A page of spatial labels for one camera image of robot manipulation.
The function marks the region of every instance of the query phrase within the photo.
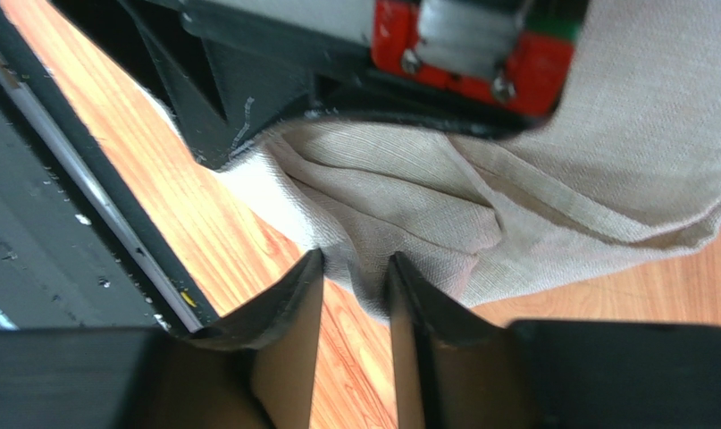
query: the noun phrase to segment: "screw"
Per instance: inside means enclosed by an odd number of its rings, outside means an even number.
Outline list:
[[[418,58],[418,55],[413,52],[413,49],[406,49],[405,52],[402,53],[402,59],[399,62],[399,65],[402,67],[402,71],[407,74],[416,74],[419,70],[421,70],[421,59]]]
[[[502,104],[513,100],[516,97],[514,82],[508,80],[503,73],[500,73],[498,77],[492,81],[492,96]]]

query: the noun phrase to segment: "wood grain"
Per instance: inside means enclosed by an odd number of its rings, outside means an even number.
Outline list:
[[[1,0],[83,122],[188,268],[225,314],[277,280],[301,251],[196,165],[132,80],[44,0]],[[515,317],[721,324],[721,237],[700,254],[476,308]],[[396,426],[389,330],[328,283],[312,427]]]

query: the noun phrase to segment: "linen cloth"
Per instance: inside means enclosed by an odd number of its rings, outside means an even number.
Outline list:
[[[690,254],[721,224],[721,0],[593,1],[555,117],[513,139],[257,139],[218,178],[381,319],[395,251],[467,306]]]

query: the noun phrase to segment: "red metal bracket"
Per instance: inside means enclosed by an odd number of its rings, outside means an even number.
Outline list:
[[[371,57],[380,70],[424,85],[455,92],[529,116],[547,116],[561,95],[574,55],[566,40],[525,31],[506,60],[504,76],[514,84],[516,96],[503,104],[492,96],[491,82],[460,76],[427,64],[415,74],[402,69],[402,56],[418,43],[418,5],[377,0]]]

